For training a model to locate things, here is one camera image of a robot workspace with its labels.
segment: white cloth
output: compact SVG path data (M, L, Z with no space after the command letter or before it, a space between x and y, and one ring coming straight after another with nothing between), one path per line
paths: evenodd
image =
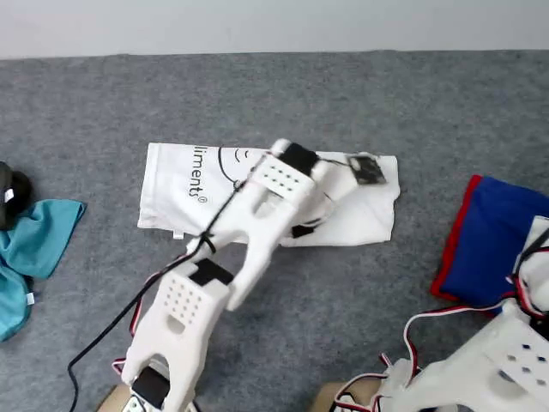
M200 234L263 153L258 148L150 143L137 226L172 231L175 239ZM318 155L346 162L343 153ZM358 186L349 167L334 165L323 186L327 196L301 222L327 213L329 218L313 233L296 239L288 236L281 244L364 245L390 240L394 202L400 194L397 162L394 156L379 156L377 163L385 184Z

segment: mounting holes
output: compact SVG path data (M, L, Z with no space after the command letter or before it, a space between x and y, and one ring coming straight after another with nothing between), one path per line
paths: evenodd
M181 335L185 330L185 325L178 319L175 319L172 315L168 316L167 323L170 331L176 335Z

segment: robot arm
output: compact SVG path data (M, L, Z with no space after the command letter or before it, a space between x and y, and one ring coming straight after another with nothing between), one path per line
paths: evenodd
M487 326L409 383L413 363L398 360L372 398L380 397L381 408L371 410L455 412L460 404L474 412L548 412L549 253L539 251L549 251L549 220L538 216L517 259L518 303L506 300Z
M200 250L162 277L128 349L122 380L137 402L130 400L127 412L180 412L191 403L223 309L233 311L244 301L330 167L314 152L279 140L219 214L209 248L199 239L189 243L188 252ZM248 250L235 276L208 260L242 235Z

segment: white wire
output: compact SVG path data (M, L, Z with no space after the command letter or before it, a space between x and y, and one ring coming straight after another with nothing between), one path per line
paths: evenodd
M393 362L391 362L391 359L389 359L389 357L384 352L379 354L379 356L381 357L381 359L382 359L382 361L383 361L383 363L385 364L386 367L392 367L393 366Z
M341 408L345 408L346 405L348 405L348 406L356 406L358 408L368 410L364 405L359 405L357 403L353 404L348 402L342 402L339 400L340 397L343 395L343 392L345 392L352 384L354 384L358 380L365 379L365 378L385 379L387 378L387 375L384 373L361 373L360 375L357 375L354 378L351 378L337 391L337 393L334 396L334 403Z
M422 312L418 313L417 315L412 316L404 326L404 331L402 333L404 337L404 343L406 344L406 347L408 349L408 353L410 354L410 360L412 361L412 365L417 365L417 355L414 354L413 351L413 345L408 337L408 331L410 329L410 325L417 319L420 318L437 318L441 316L446 315L454 315L457 313L462 312L487 312L492 311L498 307L500 307L507 299L500 300L496 305L492 306L485 306L485 307L472 307L472 306L456 306L455 308L449 307L446 309L441 309L440 311L434 311L434 312ZM410 385L413 379L413 375L415 374L414 367L412 367L412 370L410 371L410 377L407 381L406 386Z

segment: wire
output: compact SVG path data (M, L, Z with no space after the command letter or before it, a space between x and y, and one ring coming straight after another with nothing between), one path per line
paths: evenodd
M350 379L346 384L344 384L335 394L334 396L334 404L339 406L340 408L345 409L351 409L356 410L358 412L372 412L368 408L362 405L358 405L357 403L347 403L340 401L340 398L343 396L345 391L355 382L358 382L361 379L366 378L376 378L376 379L386 379L387 375L384 373L361 373L360 375L355 376L354 378Z
M410 354L410 360L412 361L412 370L410 371L410 376L409 376L409 379L407 380L406 387L410 385L418 369L418 351L413 345L412 340L410 339L410 325L415 320L420 318L436 318L440 316L453 315L453 314L462 313L462 312L488 312L500 307L507 299L508 299L507 297L503 297L498 303L490 306L482 306L482 307L464 306L464 305L450 306L450 307L445 307L443 309L437 309L434 311L418 313L417 315L412 316L406 322L406 325L404 326L404 332L403 332L404 343L406 344L408 353Z
M345 161L335 161L333 159L324 159L323 157L320 158L321 161L327 161L328 163L333 163L335 165L339 166L345 166L345 167L351 167L348 162Z
M515 273L511 276L511 282L515 285L517 291L517 301L520 308L531 318L538 320L545 319L547 313L540 311L532 303L530 294L528 293L528 286L521 276L522 264L526 262L535 253L548 252L549 246L543 246L546 242L546 238L549 236L549 232L546 230L537 240L535 240L530 247L528 247L521 255L518 264L516 266Z
M372 402L373 408L371 412L381 412L381 399L384 398L383 395L377 395Z
M381 354L379 354L379 360L380 360L386 367L392 367L392 366L393 366L393 362L391 362L391 360L389 359L389 357L388 357L384 352L382 352Z
M189 261L190 259L192 259L194 256L196 256L196 254L200 251L200 249L202 248L202 246L207 243L206 242L206 238L210 236L210 231L212 229L212 227L214 226L214 224L218 221L220 215L221 215L221 212L223 212L223 210L225 210L225 208L227 207L227 205L232 201L232 199L234 198L234 196L240 191L240 189L245 185L247 180L245 180L244 182L242 182L240 185L236 186L234 191L232 192L231 196L229 196L229 198L223 203L223 205L221 205L220 209L217 211L217 213L214 215L213 219L211 220L211 222L208 224L208 226L206 227L206 229L201 233L200 235L200 239L198 240L198 244L196 245L196 248L194 251L192 251L191 253L189 254L181 254L181 255L178 255L177 257L175 257L169 264L167 264L166 266L164 266L164 268L162 268L161 270L159 270L158 272L155 272L153 273L148 279L147 281L145 282L144 286L141 288L141 290L139 290L139 292L137 292L137 294L134 296L134 298L130 301L130 303L128 303L121 311L120 313L103 329L103 331L101 331L101 333L99 333L95 339L93 339L77 356L75 356L70 362L69 364L67 365L67 373L69 374L69 377L70 377L70 380L72 381L72 384L74 386L74 389L75 389L75 395L73 397L73 401L72 401L72 404L70 406L70 410L69 412L74 412L75 408L76 408L76 405L78 404L78 395L79 395L79 387L78 387L78 380L76 379L76 376L74 374L74 372L72 371L72 368L74 367L74 365L76 365L76 363L78 363L84 356L86 356L86 354L88 354L93 348L95 348L95 346L97 346L97 344L99 342L101 342L105 336L107 336L115 327L118 323L120 323L120 321L124 318L124 316L126 316L126 314L131 310L131 308L135 305L138 305L140 304L140 302L142 301L142 297L145 295L145 293L163 276L165 275L167 272L169 272L170 270L176 268L177 266L179 266L180 264L183 264L187 261Z

